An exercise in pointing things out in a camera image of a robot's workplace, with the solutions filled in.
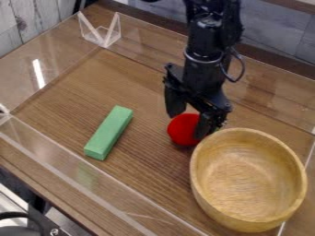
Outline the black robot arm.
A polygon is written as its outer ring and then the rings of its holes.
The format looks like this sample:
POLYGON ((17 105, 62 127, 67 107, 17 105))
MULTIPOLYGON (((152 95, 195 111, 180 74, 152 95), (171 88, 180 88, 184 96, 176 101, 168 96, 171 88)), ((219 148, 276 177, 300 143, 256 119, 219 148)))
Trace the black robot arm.
POLYGON ((194 138, 222 128, 232 111, 223 85, 243 77, 228 74, 230 63, 243 57, 235 50, 244 31, 242 0, 183 0, 188 41, 184 64, 167 64, 164 76, 166 112, 180 115, 188 106, 198 110, 194 138))

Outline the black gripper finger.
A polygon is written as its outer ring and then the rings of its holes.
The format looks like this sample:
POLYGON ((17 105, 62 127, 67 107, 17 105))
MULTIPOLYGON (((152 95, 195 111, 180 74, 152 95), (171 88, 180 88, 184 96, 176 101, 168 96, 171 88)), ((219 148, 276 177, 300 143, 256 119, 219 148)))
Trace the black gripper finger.
POLYGON ((186 111, 184 94, 174 88, 166 87, 166 112, 171 118, 186 111))
POLYGON ((200 140, 215 131, 218 131, 226 123, 227 114, 224 112, 202 112, 198 117, 194 138, 200 140))

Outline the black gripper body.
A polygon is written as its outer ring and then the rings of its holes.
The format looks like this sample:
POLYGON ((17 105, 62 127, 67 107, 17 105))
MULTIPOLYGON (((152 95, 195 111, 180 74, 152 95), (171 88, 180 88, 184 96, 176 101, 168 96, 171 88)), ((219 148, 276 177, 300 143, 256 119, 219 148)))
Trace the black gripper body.
POLYGON ((184 65, 166 65, 164 86, 184 94, 186 107, 191 105, 199 113, 231 113, 232 107, 223 85, 228 79, 230 53, 208 55, 184 51, 184 65))

